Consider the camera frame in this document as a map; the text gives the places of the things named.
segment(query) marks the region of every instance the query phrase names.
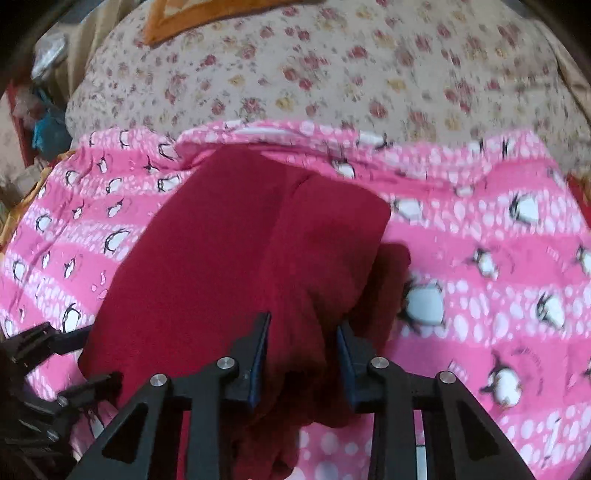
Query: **orange cloth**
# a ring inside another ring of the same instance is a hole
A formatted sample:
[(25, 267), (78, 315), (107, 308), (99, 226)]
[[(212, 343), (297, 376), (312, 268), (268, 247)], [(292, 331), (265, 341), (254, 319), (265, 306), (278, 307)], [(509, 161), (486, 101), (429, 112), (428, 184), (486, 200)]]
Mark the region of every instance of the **orange cloth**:
[(246, 15), (293, 0), (155, 0), (144, 29), (150, 46), (220, 18)]

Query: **red cloth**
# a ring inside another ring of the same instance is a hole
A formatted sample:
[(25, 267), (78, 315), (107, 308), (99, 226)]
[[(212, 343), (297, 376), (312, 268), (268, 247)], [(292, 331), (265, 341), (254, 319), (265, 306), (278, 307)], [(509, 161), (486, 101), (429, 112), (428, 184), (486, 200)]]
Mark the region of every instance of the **red cloth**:
[[(271, 312), (261, 405), (255, 421), (235, 429), (234, 472), (285, 478), (297, 430), (348, 415), (335, 376), (336, 326), (350, 313), (377, 348), (388, 337), (410, 263), (406, 247), (380, 246), (389, 216), (358, 186), (244, 147), (220, 149), (119, 267), (82, 372), (122, 372), (121, 406), (156, 372), (188, 375), (227, 355), (257, 312)], [(324, 392), (330, 403), (316, 401)]]

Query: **black metal bracket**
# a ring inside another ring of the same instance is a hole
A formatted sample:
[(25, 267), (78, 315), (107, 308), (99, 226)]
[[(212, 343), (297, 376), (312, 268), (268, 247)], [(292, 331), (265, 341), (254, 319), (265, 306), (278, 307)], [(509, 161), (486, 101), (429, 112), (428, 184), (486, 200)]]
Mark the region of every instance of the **black metal bracket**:
[(345, 394), (357, 413), (375, 412), (368, 480), (417, 478), (414, 411), (423, 417), (429, 480), (534, 480), (500, 428), (449, 371), (406, 373), (376, 356), (347, 322), (337, 331)]

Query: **white polka dot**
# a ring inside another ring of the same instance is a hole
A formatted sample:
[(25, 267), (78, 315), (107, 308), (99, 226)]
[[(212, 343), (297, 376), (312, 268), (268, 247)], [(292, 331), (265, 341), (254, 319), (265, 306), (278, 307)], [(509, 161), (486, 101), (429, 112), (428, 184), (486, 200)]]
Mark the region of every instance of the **white polka dot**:
[(339, 469), (333, 462), (320, 462), (314, 470), (316, 480), (339, 480)]
[(556, 424), (556, 421), (559, 417), (560, 415), (557, 411), (554, 411), (550, 415), (548, 415), (548, 418), (546, 419), (546, 428), (548, 428), (549, 430), (553, 430), (554, 425)]
[(495, 315), (492, 331), (497, 338), (503, 338), (509, 331), (509, 320), (503, 313), (497, 313)]
[(564, 456), (564, 445), (559, 443), (552, 450), (552, 465), (558, 465)]
[(300, 430), (300, 448), (306, 448), (310, 442), (310, 435), (304, 430)]
[(461, 291), (462, 293), (465, 293), (468, 291), (468, 283), (465, 282), (465, 280), (460, 280), (457, 284), (456, 284), (457, 290)]
[(581, 416), (581, 426), (586, 429), (591, 422), (591, 407), (587, 407)]
[(569, 440), (572, 442), (579, 435), (579, 422), (575, 420), (573, 426), (570, 428)]
[(347, 445), (345, 445), (345, 453), (347, 455), (355, 455), (358, 450), (359, 447), (355, 442), (349, 442)]
[(534, 422), (532, 420), (526, 420), (521, 426), (521, 436), (527, 440), (534, 433)]
[(291, 473), (286, 480), (306, 480), (305, 473), (301, 470), (301, 468), (294, 467), (294, 471)]
[(523, 309), (516, 303), (512, 303), (509, 307), (509, 312), (513, 315), (513, 318), (521, 320), (523, 318)]
[(456, 315), (453, 319), (453, 327), (456, 329), (456, 333), (459, 339), (463, 342), (468, 336), (468, 322), (462, 315)]
[(482, 332), (482, 325), (480, 325), (480, 323), (477, 323), (476, 325), (474, 325), (474, 340), (476, 342), (482, 341), (483, 335), (484, 334)]
[(482, 216), (482, 223), (488, 227), (493, 226), (495, 224), (495, 216), (492, 213), (485, 213)]
[(466, 216), (466, 208), (460, 202), (456, 202), (453, 206), (453, 213), (456, 214), (456, 218), (461, 222)]
[(476, 299), (470, 299), (470, 314), (472, 315), (472, 318), (480, 318), (480, 305), (478, 305)]
[(531, 455), (534, 453), (534, 448), (528, 443), (521, 447), (519, 454), (525, 463), (529, 463), (531, 461)]
[(332, 455), (339, 449), (339, 439), (332, 432), (325, 433), (320, 441), (320, 447), (326, 455)]

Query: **pink floral fabric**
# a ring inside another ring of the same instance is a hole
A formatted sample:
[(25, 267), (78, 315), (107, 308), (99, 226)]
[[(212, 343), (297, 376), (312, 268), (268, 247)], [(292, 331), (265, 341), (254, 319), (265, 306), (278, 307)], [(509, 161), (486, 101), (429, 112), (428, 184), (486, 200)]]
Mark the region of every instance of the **pink floral fabric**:
[[(538, 479), (566, 480), (591, 446), (591, 233), (531, 131), (460, 148), (389, 144), (313, 122), (214, 122), (175, 143), (147, 129), (94, 132), (52, 172), (6, 253), (4, 332), (91, 324), (152, 215), (220, 145), (354, 181), (391, 205), (384, 242), (411, 251), (404, 310), (384, 355), (409, 372), (453, 371)], [(30, 377), (44, 398), (82, 380), (76, 355)], [(83, 452), (115, 411), (79, 423)], [(300, 434), (291, 480), (363, 479), (372, 418)], [(417, 422), (418, 452), (423, 451)]]
[(548, 42), (500, 0), (327, 0), (215, 22), (156, 48), (141, 40), (149, 8), (90, 62), (68, 106), (73, 138), (309, 119), (446, 144), (524, 127), (564, 170), (588, 156), (587, 120)]

